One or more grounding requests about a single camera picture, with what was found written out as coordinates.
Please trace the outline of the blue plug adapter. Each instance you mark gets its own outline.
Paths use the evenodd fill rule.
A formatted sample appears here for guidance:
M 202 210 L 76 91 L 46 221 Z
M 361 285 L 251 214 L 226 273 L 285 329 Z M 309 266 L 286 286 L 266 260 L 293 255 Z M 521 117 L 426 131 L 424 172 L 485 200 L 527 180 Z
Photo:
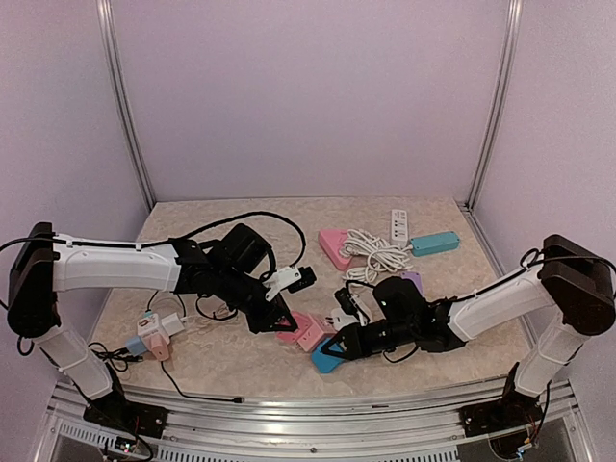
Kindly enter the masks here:
M 322 340 L 311 354 L 311 360 L 318 371 L 322 374 L 331 373 L 345 362 L 343 358 L 324 354 L 321 348 L 329 341 L 329 338 Z

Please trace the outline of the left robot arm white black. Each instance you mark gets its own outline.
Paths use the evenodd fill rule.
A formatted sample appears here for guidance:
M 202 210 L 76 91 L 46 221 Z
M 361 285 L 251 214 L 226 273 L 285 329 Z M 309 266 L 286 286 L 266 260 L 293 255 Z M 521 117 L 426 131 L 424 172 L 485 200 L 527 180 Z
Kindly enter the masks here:
M 316 281 L 298 261 L 279 268 L 271 245 L 232 217 L 221 239 L 193 240 L 193 234 L 148 243 L 84 241 L 54 232 L 40 222 L 25 238 L 9 276 L 7 322 L 67 375 L 110 425 L 123 428 L 135 418 L 112 367 L 58 313 L 61 292 L 128 288 L 174 295 L 214 296 L 244 314 L 253 333 L 292 332 L 297 323 L 282 293 L 296 293 Z

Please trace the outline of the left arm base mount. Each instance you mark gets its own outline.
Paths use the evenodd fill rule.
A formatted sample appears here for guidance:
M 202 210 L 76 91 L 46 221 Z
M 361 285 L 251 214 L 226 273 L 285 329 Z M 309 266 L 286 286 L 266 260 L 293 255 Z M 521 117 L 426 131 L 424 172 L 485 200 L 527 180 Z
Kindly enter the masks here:
M 111 366 L 106 368 L 112 379 L 111 392 L 88 403 L 84 420 L 133 435 L 161 439 L 168 410 L 127 399 L 115 370 Z

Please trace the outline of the small white plug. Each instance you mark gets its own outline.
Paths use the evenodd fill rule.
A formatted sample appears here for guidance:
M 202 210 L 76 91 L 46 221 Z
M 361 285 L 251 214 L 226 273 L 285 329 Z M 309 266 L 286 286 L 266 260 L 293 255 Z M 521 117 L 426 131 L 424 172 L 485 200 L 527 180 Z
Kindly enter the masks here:
M 342 309 L 333 309 L 330 314 L 325 317 L 325 320 L 332 326 L 335 332 L 358 322 L 353 315 L 345 313 Z

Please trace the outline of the pink socket adapter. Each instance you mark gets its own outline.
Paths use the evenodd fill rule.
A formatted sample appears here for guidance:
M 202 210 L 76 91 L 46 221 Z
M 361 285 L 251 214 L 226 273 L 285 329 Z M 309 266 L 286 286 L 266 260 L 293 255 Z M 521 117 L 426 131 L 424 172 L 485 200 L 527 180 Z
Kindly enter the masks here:
M 292 312 L 297 324 L 293 332 L 278 332 L 276 338 L 283 343 L 298 344 L 305 352 L 313 351 L 325 338 L 335 334 L 333 326 L 325 317 L 310 313 Z

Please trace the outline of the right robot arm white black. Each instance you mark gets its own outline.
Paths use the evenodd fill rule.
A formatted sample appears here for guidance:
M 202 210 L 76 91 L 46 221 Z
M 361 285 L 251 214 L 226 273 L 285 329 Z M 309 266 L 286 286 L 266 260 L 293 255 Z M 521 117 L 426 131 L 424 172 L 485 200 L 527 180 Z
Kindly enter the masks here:
M 464 347 L 479 334 L 527 313 L 552 308 L 555 316 L 531 352 L 510 371 L 492 410 L 495 422 L 515 425 L 549 382 L 584 343 L 615 323 L 615 266 L 584 247 L 550 235 L 529 250 L 520 267 L 468 295 L 426 300 L 416 285 L 398 276 L 373 286 L 382 320 L 343 327 L 321 352 L 353 361 L 412 344 L 444 353 Z

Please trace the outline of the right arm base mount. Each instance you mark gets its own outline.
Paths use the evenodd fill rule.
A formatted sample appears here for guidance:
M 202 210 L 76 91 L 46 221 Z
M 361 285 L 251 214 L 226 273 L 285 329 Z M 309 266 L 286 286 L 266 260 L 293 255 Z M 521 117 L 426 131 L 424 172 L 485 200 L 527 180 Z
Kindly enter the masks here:
M 510 370 L 501 396 L 496 400 L 463 406 L 459 417 L 466 437 L 495 433 L 526 424 L 538 424 L 543 410 L 539 397 L 529 397 L 515 388 L 515 375 L 520 363 Z

